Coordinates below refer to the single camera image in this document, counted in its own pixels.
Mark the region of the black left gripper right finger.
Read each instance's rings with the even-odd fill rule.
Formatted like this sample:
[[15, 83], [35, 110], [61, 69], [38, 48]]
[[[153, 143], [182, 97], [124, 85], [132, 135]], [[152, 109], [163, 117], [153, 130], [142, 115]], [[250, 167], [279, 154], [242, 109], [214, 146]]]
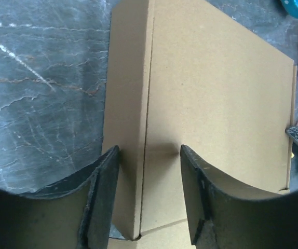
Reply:
[[191, 244], [196, 248], [298, 248], [298, 191], [280, 195], [245, 184], [180, 149]]

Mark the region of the brown cardboard box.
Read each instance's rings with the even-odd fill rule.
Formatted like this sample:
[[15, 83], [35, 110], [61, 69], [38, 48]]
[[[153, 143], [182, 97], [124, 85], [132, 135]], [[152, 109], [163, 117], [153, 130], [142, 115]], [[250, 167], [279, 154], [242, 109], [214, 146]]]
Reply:
[[294, 62], [207, 1], [112, 10], [103, 150], [121, 167], [109, 248], [191, 248], [180, 147], [250, 186], [288, 192]]

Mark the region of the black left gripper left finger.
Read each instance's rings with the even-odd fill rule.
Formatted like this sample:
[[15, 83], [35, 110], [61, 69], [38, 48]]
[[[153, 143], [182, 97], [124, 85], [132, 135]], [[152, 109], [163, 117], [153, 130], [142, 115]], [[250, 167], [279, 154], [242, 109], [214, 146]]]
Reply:
[[118, 171], [114, 146], [36, 192], [0, 189], [0, 248], [107, 248]]

